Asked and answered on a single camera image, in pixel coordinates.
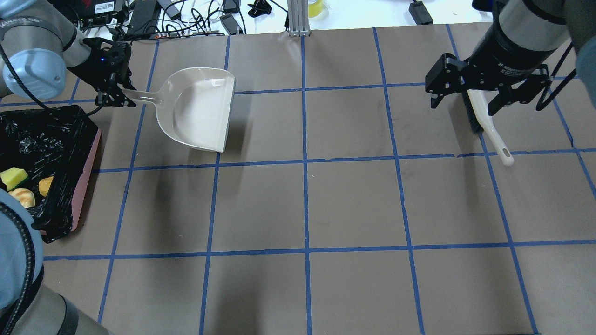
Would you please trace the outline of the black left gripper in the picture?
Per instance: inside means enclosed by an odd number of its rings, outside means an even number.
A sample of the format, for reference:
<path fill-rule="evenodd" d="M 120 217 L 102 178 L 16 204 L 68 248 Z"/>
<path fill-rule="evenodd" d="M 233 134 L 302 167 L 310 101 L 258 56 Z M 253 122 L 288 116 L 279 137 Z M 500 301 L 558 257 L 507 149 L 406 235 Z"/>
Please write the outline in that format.
<path fill-rule="evenodd" d="M 70 67 L 70 72 L 96 91 L 97 107 L 136 107 L 126 97 L 124 89 L 135 90 L 129 62 L 132 55 L 130 44 L 104 38 L 83 38 L 77 46 L 86 48 L 86 59 Z"/>

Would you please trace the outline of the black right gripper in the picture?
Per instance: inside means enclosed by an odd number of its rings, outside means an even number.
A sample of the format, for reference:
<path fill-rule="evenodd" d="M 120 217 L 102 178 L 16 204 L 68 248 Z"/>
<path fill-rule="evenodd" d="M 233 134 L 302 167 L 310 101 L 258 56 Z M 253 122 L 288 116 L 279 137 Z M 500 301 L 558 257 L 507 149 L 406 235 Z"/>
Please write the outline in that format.
<path fill-rule="evenodd" d="M 502 28 L 490 28 L 468 59 L 444 53 L 430 68 L 424 79 L 430 107 L 435 109 L 445 96 L 467 90 L 498 91 L 489 103 L 490 116 L 505 105 L 528 103 L 548 82 L 544 61 L 552 53 L 522 47 Z"/>

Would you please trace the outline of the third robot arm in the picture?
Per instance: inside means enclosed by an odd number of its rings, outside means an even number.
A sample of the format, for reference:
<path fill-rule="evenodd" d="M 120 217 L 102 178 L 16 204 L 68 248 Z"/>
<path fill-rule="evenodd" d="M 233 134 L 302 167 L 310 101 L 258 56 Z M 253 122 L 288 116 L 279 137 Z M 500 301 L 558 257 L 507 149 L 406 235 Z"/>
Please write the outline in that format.
<path fill-rule="evenodd" d="M 3 335 L 108 335 L 110 331 L 43 284 L 43 241 L 30 213 L 0 195 L 0 307 Z"/>

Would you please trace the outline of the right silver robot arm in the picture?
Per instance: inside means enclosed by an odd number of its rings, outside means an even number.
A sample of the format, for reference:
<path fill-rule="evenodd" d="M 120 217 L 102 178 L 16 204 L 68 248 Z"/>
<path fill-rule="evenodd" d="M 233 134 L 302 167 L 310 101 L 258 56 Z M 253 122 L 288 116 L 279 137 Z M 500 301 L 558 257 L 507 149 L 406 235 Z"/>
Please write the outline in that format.
<path fill-rule="evenodd" d="M 496 91 L 494 115 L 503 106 L 531 102 L 549 84 L 545 60 L 569 40 L 575 74 L 595 102 L 595 2 L 593 0 L 494 0 L 493 23 L 470 57 L 441 55 L 425 76 L 430 106 L 453 93 Z"/>

